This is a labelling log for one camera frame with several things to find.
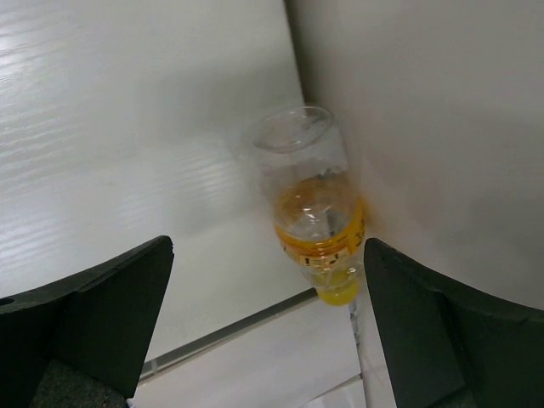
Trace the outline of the clear bottle yellow cap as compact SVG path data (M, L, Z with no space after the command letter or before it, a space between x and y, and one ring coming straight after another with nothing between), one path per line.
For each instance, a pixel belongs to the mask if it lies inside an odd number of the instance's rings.
M269 205L282 251L320 300L354 301L365 206L332 113L301 106L268 116L242 136L239 157Z

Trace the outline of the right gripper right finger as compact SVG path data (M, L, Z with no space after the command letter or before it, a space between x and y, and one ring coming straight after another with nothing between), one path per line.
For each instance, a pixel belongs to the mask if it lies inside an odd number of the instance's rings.
M541 407L543 313L431 270L377 238L365 277L398 407Z

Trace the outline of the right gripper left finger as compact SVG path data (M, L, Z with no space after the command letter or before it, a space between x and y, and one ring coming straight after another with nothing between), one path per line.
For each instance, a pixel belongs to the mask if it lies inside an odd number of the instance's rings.
M109 261L1 299L3 407L126 407L173 267L158 236Z

